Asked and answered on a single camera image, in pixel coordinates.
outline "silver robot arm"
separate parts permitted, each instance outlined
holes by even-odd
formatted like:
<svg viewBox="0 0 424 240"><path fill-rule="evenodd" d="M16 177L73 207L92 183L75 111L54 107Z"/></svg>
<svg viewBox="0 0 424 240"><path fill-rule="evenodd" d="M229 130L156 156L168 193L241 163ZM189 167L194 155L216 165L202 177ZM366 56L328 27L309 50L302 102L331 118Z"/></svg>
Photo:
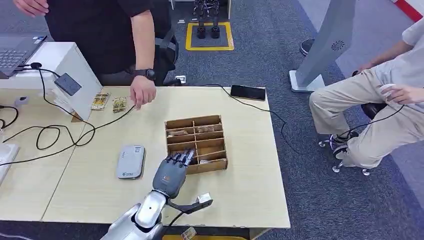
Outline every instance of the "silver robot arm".
<svg viewBox="0 0 424 240"><path fill-rule="evenodd" d="M171 199L177 197L186 180L187 167L194 150L170 155L164 159L153 178L153 190L112 225L100 240L161 240L165 234L162 210L165 205L191 214L212 204L209 193L197 197L192 205L177 205Z"/></svg>

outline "wooden compartment box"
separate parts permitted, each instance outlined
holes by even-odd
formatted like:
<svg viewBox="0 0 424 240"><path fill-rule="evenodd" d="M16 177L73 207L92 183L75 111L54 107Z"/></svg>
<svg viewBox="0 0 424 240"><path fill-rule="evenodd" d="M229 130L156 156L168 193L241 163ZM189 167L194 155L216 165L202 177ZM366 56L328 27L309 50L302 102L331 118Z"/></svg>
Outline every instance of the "wooden compartment box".
<svg viewBox="0 0 424 240"><path fill-rule="evenodd" d="M165 122L168 154L195 149L187 174L227 169L228 159L220 115Z"/></svg>

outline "chair wheel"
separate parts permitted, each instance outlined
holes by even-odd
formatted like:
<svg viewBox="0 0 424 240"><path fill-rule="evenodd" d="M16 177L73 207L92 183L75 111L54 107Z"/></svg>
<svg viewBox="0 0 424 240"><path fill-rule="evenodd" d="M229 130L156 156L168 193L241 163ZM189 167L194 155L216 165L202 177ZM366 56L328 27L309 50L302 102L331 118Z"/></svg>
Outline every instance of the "chair wheel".
<svg viewBox="0 0 424 240"><path fill-rule="evenodd" d="M362 169L362 174L364 176L367 176L368 177L370 175L370 172L367 169Z"/></svg>
<svg viewBox="0 0 424 240"><path fill-rule="evenodd" d="M205 27L199 27L199 28L197 28L197 37L199 39L206 38L206 28Z"/></svg>
<svg viewBox="0 0 424 240"><path fill-rule="evenodd" d="M217 26L212 27L210 30L210 37L213 39L219 39L220 38L220 28Z"/></svg>
<svg viewBox="0 0 424 240"><path fill-rule="evenodd" d="M320 141L320 142L318 142L318 145L319 145L321 148L325 148L325 147L327 146L327 144L326 144L326 142L325 142L325 141Z"/></svg>
<svg viewBox="0 0 424 240"><path fill-rule="evenodd" d="M337 168L337 166L333 166L333 167L331 168L331 170L332 170L333 172L335 172L336 174L340 172L340 168Z"/></svg>

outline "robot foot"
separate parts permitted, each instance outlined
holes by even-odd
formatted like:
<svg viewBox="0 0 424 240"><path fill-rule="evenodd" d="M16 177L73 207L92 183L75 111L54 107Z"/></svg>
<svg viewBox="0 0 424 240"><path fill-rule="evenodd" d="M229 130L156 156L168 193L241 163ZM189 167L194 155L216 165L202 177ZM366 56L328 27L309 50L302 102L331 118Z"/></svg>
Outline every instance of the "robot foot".
<svg viewBox="0 0 424 240"><path fill-rule="evenodd" d="M205 27L199 27L199 28L197 28L197 37L199 39L206 38L206 28Z"/></svg>
<svg viewBox="0 0 424 240"><path fill-rule="evenodd" d="M220 28L217 26L212 27L210 30L210 37L213 39L219 39L220 38Z"/></svg>

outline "cable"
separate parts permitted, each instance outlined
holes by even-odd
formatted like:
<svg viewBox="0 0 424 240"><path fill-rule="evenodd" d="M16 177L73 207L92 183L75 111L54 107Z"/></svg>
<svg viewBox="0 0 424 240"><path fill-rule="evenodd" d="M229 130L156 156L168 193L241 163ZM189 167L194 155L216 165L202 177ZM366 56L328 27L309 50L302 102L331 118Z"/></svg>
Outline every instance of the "cable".
<svg viewBox="0 0 424 240"><path fill-rule="evenodd" d="M46 85L45 85L45 82L44 82L44 77L43 77L43 73L42 73L42 71L45 71L45 72L49 72L49 73L52 73L52 74L54 74L56 77L60 77L60 75L59 74L57 74L56 72L54 72L54 71L51 71L51 70L48 70L48 69L43 69L43 68L40 68L40 67L38 67L37 65L34 65L35 63L32 63L30 66L32 67L32 68L22 68L22 69L20 69L20 71L29 71L29 70L38 70L38 72L39 72L39 74L40 74L40 78L41 78L41 83L42 83L42 92L43 92L43 99L44 99L44 101L46 101L48 104L50 104L50 105L52 105L52 106L55 106L55 107L57 107L57 108L60 108L60 109L62 109L63 111L65 111L67 114L69 114L69 115L71 115L71 116L73 116L73 117L75 117L75 118L77 118L78 120L80 120L81 122L83 122L83 123L85 123L85 124L88 124L88 125L90 125L91 127L92 127L92 129L91 130L89 130L89 131L87 131L86 133L84 133L82 136L80 136L76 141L74 140L74 138L72 137L72 134L71 134L71 131L69 130L69 128L67 127L67 126L65 126L65 125L57 125L57 124L54 124L54 125L49 125L49 126L30 126L30 127L27 127L27 128L25 128L24 130L21 130L21 131L19 131L18 133L16 133L16 134L14 134L13 136L11 136L11 137L9 137L9 138L7 138L6 140L4 140L3 141L3 143L5 143L5 142L7 142L7 141L9 141L9 140L11 140L11 139L13 139L14 137L16 137L16 136L18 136L19 134L21 134L21 133L23 133L23 132L25 132L25 131L28 131L28 130L30 130L30 129L34 129L34 128L39 128L39 129L41 129L41 131L38 133L38 136L37 136L37 140L36 140L36 147L37 147L37 149L39 149L39 150L45 150L45 149L48 149L48 148L50 148L50 147L52 147L54 144L56 144L57 143L57 141L59 140L59 137L60 137L60 134L61 134L61 130L60 130L60 128L65 128L66 129L66 131L67 131L67 133L68 133L68 135L69 135L69 137L70 137L70 139L71 139L71 141L72 141L72 145L70 145L70 146L67 146L67 147L65 147L64 149L62 149L62 150L59 150L59 151L57 151L57 152L54 152L54 153L51 153L51 154L47 154L47 155L44 155L44 156L39 156L39 157L35 157L35 158L31 158L31 159L28 159L28 160L22 160L22 161L14 161L14 162L7 162L7 163L3 163L3 164L0 164L0 167L1 166L4 166L4 165L11 165L11 164L18 164L18 163L27 163L27 162L31 162L31 161L35 161L35 160L39 160L39 159L43 159L43 158L47 158L47 157L51 157L51 156L54 156L54 155L57 155L57 154L59 154L59 153L62 153L62 152L64 152L64 151L66 151L66 150L68 150L68 149L70 149L70 148L72 148L72 147L74 147L74 146L76 146L76 147L82 147L82 146L85 146L85 145L87 145L88 143L90 143L91 141L92 141L92 139L93 139L93 137L94 137L94 135L95 135L95 133L96 133L96 130L98 130L98 129L100 129L100 128L103 128L103 127L105 127L105 126L107 126L107 125L110 125L110 124L113 124L113 123L115 123L115 122L117 122L117 121L119 121L120 119L122 119L123 117L125 117L126 115L128 115L133 109L134 109L134 107L135 107L135 105L133 105L126 113L124 113L123 115L121 115L120 117L118 117L117 119L115 119L115 120L113 120L113 121L110 121L110 122L108 122L108 123L105 123L105 124L103 124L103 125L101 125L101 126L98 126L98 127L95 127L94 125L92 125L91 123L89 123L89 122L87 122L87 121L84 121L83 119L81 119L79 116L76 116L76 115L74 115L74 114L72 114L72 113L70 113L69 111L67 111L66 109L64 109L63 107L61 107L61 106L59 106L59 105L57 105L57 104L54 104L54 103L51 103L50 101L48 101L47 99L46 99ZM52 143L52 144L50 144L50 145L48 145L48 146L46 146L46 147L40 147L40 137L41 137L41 134L43 133L43 131L45 131L45 130L47 130L47 129L55 129L55 130L57 130L57 137L56 137L56 139L54 140L54 142ZM91 133L92 132L92 135L90 136L90 138L88 139L88 141L87 142L85 142L85 143L79 143L87 134L89 134L89 133Z"/></svg>
<svg viewBox="0 0 424 240"><path fill-rule="evenodd" d="M4 234L4 233L1 233L1 232L0 232L0 236L5 237L5 238L10 238L10 239L32 240L29 237L19 236L19 235L8 235L8 234Z"/></svg>
<svg viewBox="0 0 424 240"><path fill-rule="evenodd" d="M6 121L4 121L3 119L0 118L0 122L1 122L0 129L5 129L5 128L9 127L10 125L12 125L18 119L19 111L16 107L13 107L13 106L2 106L2 105L0 105L0 109L13 109L16 112L13 120L11 122L9 122L8 124L6 124Z"/></svg>
<svg viewBox="0 0 424 240"><path fill-rule="evenodd" d="M174 219L169 223L168 226L166 226L165 231L163 232L163 235L165 236L168 232L168 230L170 229L170 227L175 223L175 221L177 221L182 215L184 214L184 212L180 212L176 217L174 217Z"/></svg>
<svg viewBox="0 0 424 240"><path fill-rule="evenodd" d="M342 136L342 135L344 135L344 134L346 134L346 133L348 133L348 134L347 134L347 136L349 136L349 135L351 134L351 132L352 132L353 130L357 129L357 128L364 127L364 126L368 126L368 125L371 125L371 124L374 124L374 123L377 123L377 122L380 122L380 121L386 120L386 119L388 119L388 118L392 117L393 115L395 115L395 114L399 113L399 112L400 112L400 111L401 111L404 107L405 107L405 105L402 105L402 107L400 107L400 108L399 108L399 110L395 111L395 112L394 112L394 113L392 113L391 115L386 116L386 117L384 117L384 118L382 118L382 119L378 119L378 120L375 120L375 121L371 121L371 122L369 122L369 123L365 123L365 124L362 124L362 125L356 126L356 127L354 127L354 128L351 128L351 129L349 129L349 130L347 130L347 131L343 132L342 134L340 134L340 136Z"/></svg>
<svg viewBox="0 0 424 240"><path fill-rule="evenodd" d="M299 152L298 150L296 150L290 143L289 143L289 141L287 141L287 139L286 139L286 136L284 135L284 133L283 133L283 129L284 129L284 126L286 125L286 121L284 121L284 119L282 118L282 117L280 117L276 112L274 112L274 111L272 111L272 110L266 110L266 109L262 109L262 108L260 108L260 107L257 107L257 106L254 106L254 105L252 105L252 104L249 104L249 103L245 103L245 102L242 102L242 101L240 101L240 100L238 100L237 98L235 98L235 97L233 97L233 96L231 96L231 94L221 85L221 84L217 84L217 83L215 83L215 84L204 84L204 85L201 85L201 87L206 87L206 86L215 86L215 87L221 87L222 88L222 90L224 90L224 92L230 97L230 98L232 98L232 99L234 99L234 100L236 100L237 102L239 102L239 103L241 103L241 104L243 104L243 105L246 105L246 106L249 106L249 107L252 107L252 108L255 108L255 109L257 109L257 110L260 110L260 111L264 111L264 112L268 112L268 113L271 113L271 114L274 114L278 119L280 119L281 120L281 122L282 122L282 126L281 126L281 129L280 129L280 134L281 134L281 136L282 136L282 139L284 139L284 142L295 152L295 153L297 153L297 154L299 154L299 155L308 155L308 153L302 153L302 152Z"/></svg>

